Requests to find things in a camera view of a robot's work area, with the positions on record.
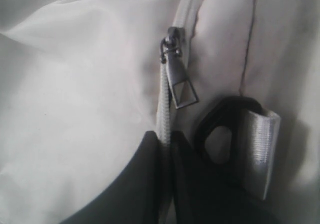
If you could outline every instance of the zipper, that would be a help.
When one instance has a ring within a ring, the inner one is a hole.
[[[159,204],[159,223],[165,224],[172,202],[171,185],[171,123],[177,110],[199,102],[196,90],[188,77],[190,42],[194,32],[196,17],[203,0],[181,0],[173,26],[160,44],[160,94],[156,119],[157,135],[162,144],[162,197]],[[181,102],[184,85],[190,87],[190,100]],[[172,96],[175,108],[171,111]]]

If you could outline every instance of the metal zipper pull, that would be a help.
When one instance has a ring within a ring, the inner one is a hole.
[[[195,88],[193,87],[186,67],[182,61],[181,42],[185,38],[183,28],[171,27],[168,35],[161,42],[161,63],[166,64],[166,73],[176,109],[184,108],[199,102]],[[192,96],[190,100],[181,101],[177,94],[177,85],[186,83],[189,85]]]

